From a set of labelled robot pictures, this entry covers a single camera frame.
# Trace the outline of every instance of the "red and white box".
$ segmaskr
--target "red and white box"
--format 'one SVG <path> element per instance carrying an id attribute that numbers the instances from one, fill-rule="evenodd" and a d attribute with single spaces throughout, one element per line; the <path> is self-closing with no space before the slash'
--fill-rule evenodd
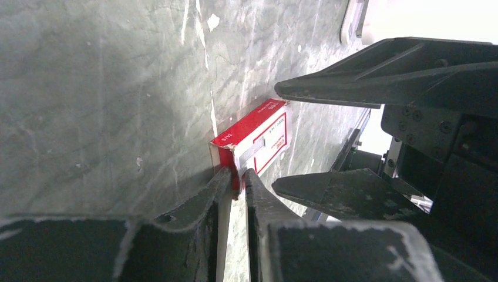
<path id="1" fill-rule="evenodd" d="M 235 198 L 244 188 L 242 175 L 246 170 L 262 175 L 289 148 L 291 120 L 288 102 L 269 99 L 210 142 L 215 171 L 232 169 Z"/>

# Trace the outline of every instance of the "box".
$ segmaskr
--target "box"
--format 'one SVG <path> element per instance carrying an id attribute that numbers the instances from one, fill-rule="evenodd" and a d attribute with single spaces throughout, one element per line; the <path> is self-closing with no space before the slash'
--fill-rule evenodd
<path id="1" fill-rule="evenodd" d="M 262 175 L 292 139 L 288 102 L 269 99 L 210 142 L 215 171 L 232 169 L 235 199 L 244 189 L 242 175 L 254 169 Z"/>

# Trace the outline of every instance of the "scratched surface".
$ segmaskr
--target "scratched surface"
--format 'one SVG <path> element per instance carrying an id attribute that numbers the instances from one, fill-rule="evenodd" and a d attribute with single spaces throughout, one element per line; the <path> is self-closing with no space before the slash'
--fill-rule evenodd
<path id="1" fill-rule="evenodd" d="M 213 176 L 208 142 L 277 81 L 356 52 L 345 0 L 0 0 L 0 214 L 143 214 Z M 295 140 L 267 170 L 323 172 L 357 108 L 293 103 Z M 302 214 L 304 208 L 293 205 Z M 226 280 L 247 281 L 234 203 Z"/>

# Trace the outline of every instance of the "small cardboard box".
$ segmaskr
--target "small cardboard box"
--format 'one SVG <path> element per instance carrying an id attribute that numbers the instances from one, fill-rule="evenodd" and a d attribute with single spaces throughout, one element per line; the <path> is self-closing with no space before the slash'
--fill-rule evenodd
<path id="1" fill-rule="evenodd" d="M 232 169 L 235 198 L 244 189 L 242 175 L 254 169 L 262 175 L 292 139 L 288 102 L 269 99 L 210 142 L 215 171 Z"/>

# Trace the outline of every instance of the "red box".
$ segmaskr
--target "red box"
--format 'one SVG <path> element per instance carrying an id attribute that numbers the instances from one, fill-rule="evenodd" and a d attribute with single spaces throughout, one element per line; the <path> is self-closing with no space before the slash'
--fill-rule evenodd
<path id="1" fill-rule="evenodd" d="M 244 172 L 252 168 L 262 175 L 289 148 L 291 139 L 288 102 L 269 99 L 210 142 L 214 169 L 232 169 L 237 197 L 244 188 L 241 179 Z"/>

